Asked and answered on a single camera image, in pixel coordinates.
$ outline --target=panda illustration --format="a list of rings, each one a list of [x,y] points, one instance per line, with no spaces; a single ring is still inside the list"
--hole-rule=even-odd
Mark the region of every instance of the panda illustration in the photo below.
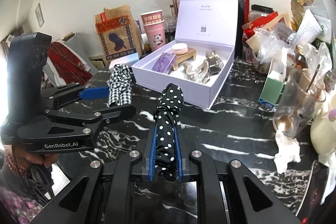
[[[160,46],[162,44],[162,39],[161,39],[161,35],[160,34],[157,34],[154,36],[154,43],[158,46]]]

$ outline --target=open box lid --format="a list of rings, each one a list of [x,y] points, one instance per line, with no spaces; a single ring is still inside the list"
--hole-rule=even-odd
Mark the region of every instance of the open box lid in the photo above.
[[[180,0],[175,40],[235,46],[238,0]]]

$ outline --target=cardboard box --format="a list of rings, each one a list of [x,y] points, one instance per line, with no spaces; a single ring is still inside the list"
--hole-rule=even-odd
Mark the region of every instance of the cardboard box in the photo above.
[[[283,47],[272,58],[268,76],[258,100],[259,103],[268,106],[270,109],[274,109],[284,87],[287,70],[287,52],[288,50]]]
[[[132,66],[137,84],[162,92],[169,84],[181,87],[184,101],[210,109],[220,92],[234,60],[238,0],[180,0],[175,40]],[[187,80],[183,68],[168,74],[152,71],[163,52],[171,52],[175,43],[196,49],[193,67],[203,63],[206,51],[215,50],[224,67],[206,84]]]

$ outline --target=black marble countertop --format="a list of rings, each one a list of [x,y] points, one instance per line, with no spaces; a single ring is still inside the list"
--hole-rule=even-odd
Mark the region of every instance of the black marble countertop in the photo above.
[[[97,73],[87,85],[105,86],[110,78],[108,68]],[[272,125],[273,112],[258,104],[266,77],[253,66],[235,60],[230,74],[210,110],[184,103],[180,125],[187,138],[199,143],[199,149],[216,160],[241,160],[282,202],[295,212],[305,193],[311,165],[317,154],[310,143],[310,128],[298,136],[300,163],[290,163],[284,174],[278,174],[273,162],[278,152]],[[105,127],[94,151],[59,155],[59,166],[70,178],[92,160],[109,162],[135,148],[147,137],[154,124],[153,110],[160,94],[132,81],[132,103],[136,115],[132,120]],[[107,105],[107,99],[81,101],[62,111],[90,113]],[[135,223],[197,223],[196,183],[137,183]]]

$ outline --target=red plaid cloth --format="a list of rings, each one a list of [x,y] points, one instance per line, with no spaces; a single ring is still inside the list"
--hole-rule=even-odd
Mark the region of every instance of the red plaid cloth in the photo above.
[[[92,78],[85,70],[85,65],[67,47],[60,42],[53,42],[49,48],[48,57],[54,64],[60,77],[67,84],[80,83],[84,85]]]

